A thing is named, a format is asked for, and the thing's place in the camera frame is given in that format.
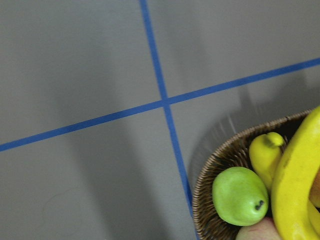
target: yellow banana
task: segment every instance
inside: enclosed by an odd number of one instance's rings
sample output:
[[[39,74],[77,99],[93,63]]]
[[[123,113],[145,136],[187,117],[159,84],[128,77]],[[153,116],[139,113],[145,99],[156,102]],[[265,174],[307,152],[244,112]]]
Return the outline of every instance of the yellow banana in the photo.
[[[308,212],[310,188],[320,167],[319,153],[320,106],[295,132],[274,174],[272,215],[283,240],[320,240]]]
[[[280,147],[284,143],[285,141],[280,134],[269,132],[257,136],[249,146],[252,167],[264,182],[269,194],[275,171],[282,155]]]

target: basket rim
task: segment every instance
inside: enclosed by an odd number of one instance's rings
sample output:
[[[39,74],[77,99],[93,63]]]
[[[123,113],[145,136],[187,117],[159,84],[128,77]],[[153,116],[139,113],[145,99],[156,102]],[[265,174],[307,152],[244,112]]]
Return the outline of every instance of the basket rim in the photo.
[[[209,169],[209,165],[212,162],[212,156],[214,155],[219,155],[219,153],[223,152],[227,146],[229,146],[231,143],[233,143],[234,141],[247,136],[248,134],[254,132],[254,131],[259,131],[262,130],[265,127],[276,127],[282,124],[285,124],[289,121],[294,121],[294,120],[299,120],[302,117],[305,117],[306,115],[308,115],[311,111],[313,110],[313,108],[311,109],[307,109],[298,113],[294,113],[291,115],[287,115],[284,117],[280,117],[278,119],[275,120],[271,120],[271,121],[267,121],[261,124],[257,124],[255,126],[252,126],[250,128],[247,128],[245,130],[240,131],[239,133],[236,133],[235,135],[233,135],[232,137],[230,137],[229,139],[227,139],[224,143],[222,143],[218,148],[216,148],[216,150],[208,157],[208,159],[206,160],[205,164],[203,165],[194,189],[193,189],[193,193],[192,193],[192,213],[193,213],[193,223],[195,225],[195,229],[198,233],[199,239],[203,240],[203,230],[201,227],[201,218],[200,218],[200,214],[199,214],[199,198],[197,196],[200,195],[200,191],[199,189],[201,189],[201,185],[203,182],[203,179],[206,177],[206,174],[208,172]]]

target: woven basket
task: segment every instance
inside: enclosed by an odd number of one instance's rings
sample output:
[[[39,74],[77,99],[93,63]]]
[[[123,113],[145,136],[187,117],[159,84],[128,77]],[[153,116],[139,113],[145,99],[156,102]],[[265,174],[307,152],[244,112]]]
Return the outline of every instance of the woven basket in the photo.
[[[215,210],[212,201],[212,183],[215,177],[223,170],[235,166],[252,170],[248,153],[251,141],[258,135],[272,131],[282,135],[288,142],[310,111],[246,129],[227,140],[209,157],[198,176],[192,201],[193,221],[201,240],[234,240],[240,229],[239,226],[223,221]]]

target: red apple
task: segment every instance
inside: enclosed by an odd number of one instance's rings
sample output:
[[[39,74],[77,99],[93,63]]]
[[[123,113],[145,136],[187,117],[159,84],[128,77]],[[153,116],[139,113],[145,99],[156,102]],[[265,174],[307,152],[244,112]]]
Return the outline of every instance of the red apple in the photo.
[[[260,222],[240,228],[235,240],[282,240],[271,217],[264,217]]]

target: pear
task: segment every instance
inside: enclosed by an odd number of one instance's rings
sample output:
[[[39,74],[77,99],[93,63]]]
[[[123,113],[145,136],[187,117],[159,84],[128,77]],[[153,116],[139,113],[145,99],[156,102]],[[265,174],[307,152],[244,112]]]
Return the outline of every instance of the pear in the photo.
[[[281,240],[271,217],[264,217],[260,222],[240,228],[235,240]]]
[[[318,171],[313,181],[309,194],[309,199],[314,206],[320,208],[320,171]]]
[[[212,201],[219,217],[237,226],[258,223],[269,207],[265,184],[254,171],[242,166],[227,168],[216,176]]]

